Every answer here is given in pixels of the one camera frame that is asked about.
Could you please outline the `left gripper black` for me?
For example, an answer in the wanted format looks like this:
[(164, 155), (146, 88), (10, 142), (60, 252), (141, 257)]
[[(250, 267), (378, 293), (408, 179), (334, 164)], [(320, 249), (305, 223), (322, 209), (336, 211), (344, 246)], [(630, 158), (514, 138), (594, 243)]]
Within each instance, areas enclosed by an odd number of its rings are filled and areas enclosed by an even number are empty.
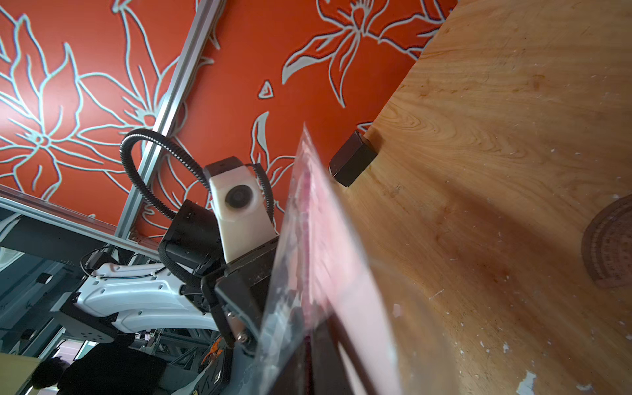
[(256, 353), (260, 339), (278, 241), (269, 240), (201, 280), (202, 294), (226, 345), (247, 356)]

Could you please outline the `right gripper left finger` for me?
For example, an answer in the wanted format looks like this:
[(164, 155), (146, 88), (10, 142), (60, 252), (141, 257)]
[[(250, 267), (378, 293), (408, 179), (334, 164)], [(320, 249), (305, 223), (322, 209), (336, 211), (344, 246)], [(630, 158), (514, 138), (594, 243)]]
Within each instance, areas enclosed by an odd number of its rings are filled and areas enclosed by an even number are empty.
[(309, 393), (308, 340), (304, 340), (296, 347), (268, 393), (270, 395), (306, 395)]

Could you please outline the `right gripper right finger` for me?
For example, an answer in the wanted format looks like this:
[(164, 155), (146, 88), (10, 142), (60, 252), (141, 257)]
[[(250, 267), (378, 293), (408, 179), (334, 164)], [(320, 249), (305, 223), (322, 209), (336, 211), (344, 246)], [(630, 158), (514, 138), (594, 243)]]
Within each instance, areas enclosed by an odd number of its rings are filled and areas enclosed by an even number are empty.
[(338, 343), (326, 322), (309, 336), (309, 393), (315, 395), (352, 394), (338, 351)]

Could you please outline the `pink ruler set pouch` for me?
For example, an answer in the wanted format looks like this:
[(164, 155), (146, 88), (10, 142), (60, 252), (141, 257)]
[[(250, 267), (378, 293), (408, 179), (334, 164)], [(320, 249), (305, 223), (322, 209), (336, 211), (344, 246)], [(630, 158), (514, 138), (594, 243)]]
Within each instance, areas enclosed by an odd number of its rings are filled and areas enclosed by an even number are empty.
[(449, 344), (424, 297), (369, 258), (304, 131), (248, 393), (269, 394), (296, 347), (324, 322), (352, 394), (459, 391)]

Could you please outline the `clear brown protractor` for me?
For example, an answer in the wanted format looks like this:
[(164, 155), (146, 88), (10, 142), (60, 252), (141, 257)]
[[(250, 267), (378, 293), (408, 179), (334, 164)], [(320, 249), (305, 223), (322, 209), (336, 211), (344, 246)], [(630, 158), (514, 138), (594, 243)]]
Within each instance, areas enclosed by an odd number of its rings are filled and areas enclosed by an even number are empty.
[(605, 207), (592, 219), (581, 242), (588, 275), (600, 288), (631, 285), (631, 196)]

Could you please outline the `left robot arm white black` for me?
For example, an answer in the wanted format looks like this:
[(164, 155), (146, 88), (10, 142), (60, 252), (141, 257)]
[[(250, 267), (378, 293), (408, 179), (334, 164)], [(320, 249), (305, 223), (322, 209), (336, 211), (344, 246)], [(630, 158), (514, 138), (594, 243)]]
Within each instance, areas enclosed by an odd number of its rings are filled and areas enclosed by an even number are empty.
[[(161, 202), (133, 160), (141, 141), (160, 146), (189, 170), (209, 192), (210, 207), (185, 201), (173, 210)], [(119, 153), (133, 185), (171, 222), (158, 261), (130, 266), (89, 253), (80, 263), (86, 279), (54, 306), (57, 318), (92, 342), (153, 329), (207, 329), (227, 347), (253, 354), (278, 244), (268, 162), (232, 156), (201, 166), (177, 143), (141, 128), (123, 138)]]

